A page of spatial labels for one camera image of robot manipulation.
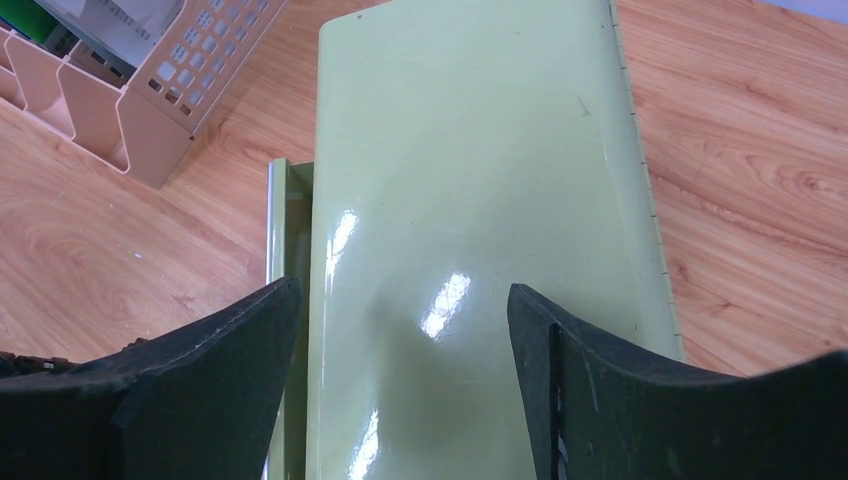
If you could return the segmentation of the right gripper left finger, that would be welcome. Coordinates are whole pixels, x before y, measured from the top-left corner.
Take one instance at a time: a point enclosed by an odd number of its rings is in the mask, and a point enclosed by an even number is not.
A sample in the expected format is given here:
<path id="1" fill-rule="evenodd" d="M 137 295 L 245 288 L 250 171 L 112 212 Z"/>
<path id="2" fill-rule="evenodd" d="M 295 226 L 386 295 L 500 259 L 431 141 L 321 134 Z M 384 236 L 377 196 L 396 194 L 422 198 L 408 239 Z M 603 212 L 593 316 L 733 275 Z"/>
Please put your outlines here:
<path id="1" fill-rule="evenodd" d="M 259 478 L 301 305 L 283 277 L 92 361 L 3 353 L 2 477 Z"/>

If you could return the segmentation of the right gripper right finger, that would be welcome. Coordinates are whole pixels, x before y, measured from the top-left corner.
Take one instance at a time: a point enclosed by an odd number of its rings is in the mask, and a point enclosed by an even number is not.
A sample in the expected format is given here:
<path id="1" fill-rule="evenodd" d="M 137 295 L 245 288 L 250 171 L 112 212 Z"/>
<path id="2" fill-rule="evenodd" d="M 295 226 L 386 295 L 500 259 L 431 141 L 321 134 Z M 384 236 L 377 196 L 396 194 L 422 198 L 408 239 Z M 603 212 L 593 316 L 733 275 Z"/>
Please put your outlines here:
<path id="1" fill-rule="evenodd" d="M 755 377 L 694 367 L 524 284 L 507 320 L 540 479 L 843 479 L 847 354 Z"/>

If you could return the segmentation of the beige plastic file organizer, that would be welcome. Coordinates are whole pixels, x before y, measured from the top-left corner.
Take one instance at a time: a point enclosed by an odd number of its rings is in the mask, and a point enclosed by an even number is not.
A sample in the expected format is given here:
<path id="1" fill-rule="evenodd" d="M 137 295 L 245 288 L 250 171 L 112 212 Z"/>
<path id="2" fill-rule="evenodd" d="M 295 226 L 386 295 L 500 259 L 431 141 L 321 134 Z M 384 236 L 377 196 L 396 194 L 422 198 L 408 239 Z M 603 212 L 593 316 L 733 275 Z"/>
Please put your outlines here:
<path id="1" fill-rule="evenodd" d="M 161 187 L 283 1 L 185 1 L 134 72 L 79 40 L 58 56 L 1 19 L 1 101 L 111 169 Z"/>

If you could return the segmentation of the green metal drawer cabinet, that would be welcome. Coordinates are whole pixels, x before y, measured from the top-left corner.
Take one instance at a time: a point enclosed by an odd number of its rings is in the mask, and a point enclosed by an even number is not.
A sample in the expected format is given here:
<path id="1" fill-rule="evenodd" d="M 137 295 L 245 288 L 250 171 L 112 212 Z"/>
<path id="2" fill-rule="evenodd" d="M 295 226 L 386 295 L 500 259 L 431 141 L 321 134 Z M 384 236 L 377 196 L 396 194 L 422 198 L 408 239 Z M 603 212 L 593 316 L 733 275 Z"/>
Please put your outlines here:
<path id="1" fill-rule="evenodd" d="M 269 479 L 532 478 L 515 283 L 684 356 L 613 1 L 327 20 L 314 159 L 268 200 L 305 317 Z"/>

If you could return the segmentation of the green translucent plastic folder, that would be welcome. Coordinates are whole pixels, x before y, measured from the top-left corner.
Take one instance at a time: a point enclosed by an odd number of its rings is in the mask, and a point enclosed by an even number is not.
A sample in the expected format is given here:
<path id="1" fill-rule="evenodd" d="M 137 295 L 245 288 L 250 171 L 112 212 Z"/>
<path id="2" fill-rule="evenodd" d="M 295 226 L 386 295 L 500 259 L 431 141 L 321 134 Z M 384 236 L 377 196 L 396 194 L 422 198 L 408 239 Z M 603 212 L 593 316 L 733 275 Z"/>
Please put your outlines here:
<path id="1" fill-rule="evenodd" d="M 39 44 L 44 43 L 59 24 L 32 0 L 1 0 L 1 20 Z"/>

